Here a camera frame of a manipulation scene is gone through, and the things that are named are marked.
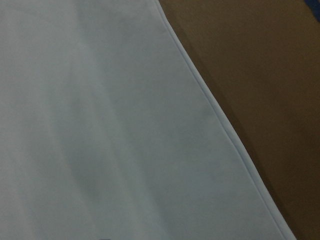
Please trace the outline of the light blue t-shirt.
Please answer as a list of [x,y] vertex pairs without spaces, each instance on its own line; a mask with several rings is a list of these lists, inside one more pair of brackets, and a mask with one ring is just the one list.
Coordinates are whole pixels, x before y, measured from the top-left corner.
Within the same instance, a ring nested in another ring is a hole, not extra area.
[[293,240],[157,0],[0,3],[3,240]]

